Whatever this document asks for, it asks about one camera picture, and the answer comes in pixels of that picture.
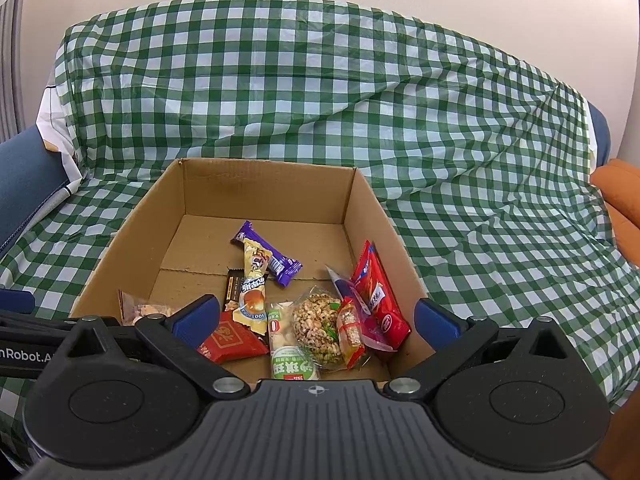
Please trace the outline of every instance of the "yellow snack wrapper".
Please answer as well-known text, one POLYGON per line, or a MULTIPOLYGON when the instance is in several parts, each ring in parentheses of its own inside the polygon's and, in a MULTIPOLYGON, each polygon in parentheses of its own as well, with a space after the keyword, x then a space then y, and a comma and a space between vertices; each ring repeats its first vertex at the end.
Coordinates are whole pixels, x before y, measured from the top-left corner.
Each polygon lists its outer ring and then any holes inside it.
POLYGON ((254 240, 244 241, 244 283, 240 292, 240 306, 234 310, 233 320, 247 325, 257 334, 267 333, 267 313, 264 309, 264 273, 273 253, 254 240))

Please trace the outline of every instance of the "cardboard box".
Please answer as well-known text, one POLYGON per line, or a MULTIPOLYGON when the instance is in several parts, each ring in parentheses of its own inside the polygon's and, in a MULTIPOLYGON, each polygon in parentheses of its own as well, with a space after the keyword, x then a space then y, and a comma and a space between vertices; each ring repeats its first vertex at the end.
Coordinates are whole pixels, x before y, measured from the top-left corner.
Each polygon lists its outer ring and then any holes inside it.
MULTIPOLYGON (((72 316, 120 317, 119 289, 170 306, 207 293, 223 297, 228 269, 243 265, 241 248, 230 240, 244 220, 303 264, 287 288, 268 280, 268 303, 295 300, 313 285, 333 291, 325 265, 350 276, 369 239, 414 329, 414 306, 426 295, 424 288, 360 171, 222 158, 188 158, 169 166, 111 242, 72 316)), ((413 330, 387 364, 372 358, 360 371, 322 378, 387 381, 432 352, 413 330)), ((224 366, 249 383, 268 378, 271 370, 269 356, 224 366)))

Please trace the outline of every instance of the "blue gripper pad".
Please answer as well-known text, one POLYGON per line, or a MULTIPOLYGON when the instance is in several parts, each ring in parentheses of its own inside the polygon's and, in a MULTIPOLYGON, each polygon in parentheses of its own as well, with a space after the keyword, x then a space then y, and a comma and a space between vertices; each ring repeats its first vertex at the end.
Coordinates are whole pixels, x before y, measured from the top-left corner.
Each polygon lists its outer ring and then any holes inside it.
POLYGON ((459 338, 467 328, 465 320, 454 316, 428 298, 422 298, 416 303, 414 323, 416 332, 436 352, 459 338))
POLYGON ((220 304, 213 294, 206 294, 165 321, 165 326, 191 348, 197 348, 218 326, 220 304))
POLYGON ((0 308, 18 314, 31 314, 36 307, 33 294, 26 290, 0 288, 0 308))

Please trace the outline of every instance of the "red circular logo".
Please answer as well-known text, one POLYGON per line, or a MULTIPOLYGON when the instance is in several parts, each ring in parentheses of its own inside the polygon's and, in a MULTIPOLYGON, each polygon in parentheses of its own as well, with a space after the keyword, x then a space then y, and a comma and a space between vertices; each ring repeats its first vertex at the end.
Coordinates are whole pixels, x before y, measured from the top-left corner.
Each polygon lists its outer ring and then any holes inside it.
POLYGON ((385 317, 382 318, 382 322, 380 323, 380 328, 382 329, 382 332, 386 332, 391 328, 391 314, 387 314, 385 317))

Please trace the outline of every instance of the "purple snack wrapper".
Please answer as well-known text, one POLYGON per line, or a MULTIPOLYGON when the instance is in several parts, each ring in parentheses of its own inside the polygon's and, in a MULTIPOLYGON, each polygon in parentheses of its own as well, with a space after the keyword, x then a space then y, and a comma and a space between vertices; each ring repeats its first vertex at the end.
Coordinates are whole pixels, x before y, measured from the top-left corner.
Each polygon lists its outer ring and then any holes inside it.
POLYGON ((369 307, 360 297, 353 283, 329 267, 327 267, 326 270, 329 273, 331 281, 334 282, 335 290, 338 291, 340 297, 342 299, 351 298, 353 300, 353 304, 358 312, 358 318, 360 319, 362 342, 364 345, 374 350, 395 352, 393 347, 386 341, 386 337, 382 333, 382 330, 380 330, 376 318, 371 315, 369 307))
POLYGON ((248 220, 245 221, 244 224, 242 224, 242 227, 231 241, 242 243, 245 238, 253 240, 254 242, 258 242, 265 249, 268 249, 271 251, 271 253, 273 253, 273 256, 269 260, 269 270, 273 272, 275 280, 279 285, 289 285, 289 282, 291 281, 293 276, 295 276, 295 274, 300 269, 302 269, 302 264, 299 261, 287 258, 279 250, 268 243, 267 240, 256 233, 254 231, 254 228, 251 226, 251 222, 249 222, 248 220))

